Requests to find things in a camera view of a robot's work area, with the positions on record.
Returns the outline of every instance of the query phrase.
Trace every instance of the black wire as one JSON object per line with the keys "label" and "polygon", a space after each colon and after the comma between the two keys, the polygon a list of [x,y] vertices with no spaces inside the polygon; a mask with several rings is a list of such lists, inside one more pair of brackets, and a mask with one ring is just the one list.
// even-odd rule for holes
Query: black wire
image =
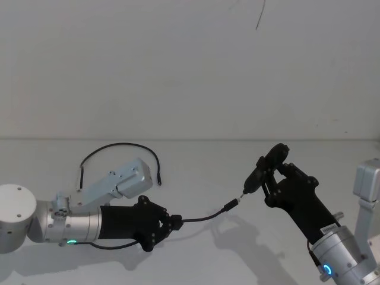
{"label": "black wire", "polygon": [[211,220],[211,219],[215,218],[216,216],[219,216],[223,212],[224,212],[224,210],[220,210],[220,211],[216,212],[215,214],[213,214],[211,216],[208,216],[208,217],[204,217],[204,218],[186,218],[186,219],[184,219],[182,221],[184,223],[196,223],[198,221],[207,221],[207,220]]}
{"label": "black wire", "polygon": [[107,251],[112,251],[115,249],[122,249],[122,248],[129,248],[130,246],[136,245],[136,244],[138,244],[138,242],[136,241],[127,243],[126,245],[119,245],[119,246],[102,246],[102,245],[97,245],[96,243],[93,243],[93,242],[76,242],[75,243],[75,245],[92,245],[95,248],[105,249]]}
{"label": "black wire", "polygon": [[159,158],[157,157],[157,154],[153,150],[151,150],[150,148],[148,148],[148,147],[146,147],[144,145],[135,144],[133,142],[116,142],[114,144],[108,144],[108,145],[104,145],[102,147],[99,147],[98,149],[96,149],[92,153],[90,153],[88,156],[86,156],[84,158],[84,160],[82,160],[82,162],[80,164],[80,169],[81,169],[81,176],[80,176],[80,183],[79,183],[80,189],[83,188],[84,163],[88,159],[90,159],[94,154],[98,153],[99,151],[104,150],[105,148],[114,147],[114,146],[117,146],[117,145],[131,145],[133,147],[140,147],[140,148],[143,148],[143,149],[149,151],[154,156],[154,158],[156,159],[156,162],[157,162],[157,183],[158,183],[158,185],[161,186],[162,182],[161,182],[161,174],[160,174],[160,161],[159,161]]}
{"label": "black wire", "polygon": [[[86,156],[84,158],[84,160],[82,160],[82,162],[80,164],[80,169],[81,169],[80,182],[79,182],[80,189],[83,188],[84,163],[88,159],[90,159],[93,155],[95,155],[96,153],[98,153],[99,151],[104,150],[105,148],[114,147],[114,146],[117,146],[117,145],[131,145],[133,147],[140,147],[140,148],[143,148],[143,149],[149,151],[154,156],[154,158],[156,159],[156,162],[157,162],[157,183],[158,183],[158,185],[161,186],[162,182],[161,182],[161,174],[160,174],[160,161],[159,161],[159,158],[157,157],[157,154],[153,150],[151,150],[150,148],[148,148],[148,147],[146,147],[144,145],[135,144],[133,142],[116,142],[114,144],[108,144],[108,145],[104,145],[102,147],[99,147],[98,149],[96,149],[92,153],[90,153],[88,156]],[[114,249],[127,248],[129,246],[136,245],[136,244],[138,244],[138,242],[131,242],[131,243],[127,243],[126,245],[119,245],[119,246],[102,246],[102,245],[97,245],[96,243],[93,243],[93,242],[77,242],[76,243],[76,245],[91,245],[91,246],[93,246],[95,248],[105,249],[105,250],[108,250],[108,251],[111,251],[111,250],[114,250]]]}

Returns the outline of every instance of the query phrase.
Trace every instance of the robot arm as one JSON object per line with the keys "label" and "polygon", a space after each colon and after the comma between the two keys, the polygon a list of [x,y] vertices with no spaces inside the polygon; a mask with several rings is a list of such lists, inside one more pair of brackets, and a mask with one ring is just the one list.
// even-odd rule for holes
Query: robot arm
{"label": "robot arm", "polygon": [[106,206],[114,198],[133,198],[152,186],[149,167],[140,159],[122,166],[88,188],[59,193],[53,201],[36,201],[18,185],[0,186],[0,253],[19,248],[26,236],[33,242],[94,242],[135,239],[145,251],[182,225],[180,215],[140,196],[132,207]]}
{"label": "robot arm", "polygon": [[[269,207],[281,208],[291,216],[308,242],[312,244],[309,253],[321,273],[322,281],[332,278],[338,285],[380,285],[380,268],[376,262],[372,262],[374,257],[368,246],[369,226],[362,225],[363,222],[368,223],[369,216],[373,217],[374,213],[369,214],[368,208],[361,207],[358,219],[360,226],[354,237],[346,226],[339,224],[337,216],[332,215],[315,195],[318,181],[303,173],[292,163],[283,163],[288,152],[286,145],[278,144],[265,157],[261,157],[256,169],[245,182],[243,194],[253,193],[261,186],[265,194],[265,203]],[[375,171],[374,167],[370,171],[369,168],[365,169],[372,173],[378,173],[380,170],[377,168]],[[285,176],[285,179],[279,183],[274,179],[275,170]],[[360,171],[358,173],[357,180],[360,180]],[[373,194],[373,191],[367,188],[372,185],[376,188],[376,194],[372,197],[377,199],[380,180],[373,177],[371,180],[371,177],[363,175],[368,181],[362,179],[356,184],[360,185],[360,189],[364,187]],[[367,194],[363,195],[364,189],[361,191],[358,187],[355,189],[356,194],[361,193],[368,198]],[[371,236],[373,241],[379,238],[378,235]]]}

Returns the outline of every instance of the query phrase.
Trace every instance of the white wall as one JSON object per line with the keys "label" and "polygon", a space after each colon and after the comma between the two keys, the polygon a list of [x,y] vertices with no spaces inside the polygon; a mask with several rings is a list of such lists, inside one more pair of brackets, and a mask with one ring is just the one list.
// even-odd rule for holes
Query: white wall
{"label": "white wall", "polygon": [[378,0],[2,0],[0,137],[378,138]]}
{"label": "white wall", "polygon": [[[80,160],[106,142],[0,141],[0,183],[20,183],[40,200],[57,191],[75,189]],[[171,214],[201,217],[240,195],[257,158],[275,142],[190,141],[145,142],[157,151],[163,185],[146,192]],[[289,162],[295,162],[321,183],[317,194],[341,221],[354,229],[358,204],[352,194],[356,166],[379,156],[371,141],[288,142]],[[85,185],[108,170],[140,156],[143,150],[118,147],[88,162]],[[136,199],[117,200],[132,205]],[[27,241],[16,252],[0,255],[2,285],[41,284],[252,284],[320,285],[306,240],[280,209],[264,204],[262,191],[246,196],[229,214],[210,223],[186,224],[151,254],[139,247],[99,251],[89,246],[35,244]]]}

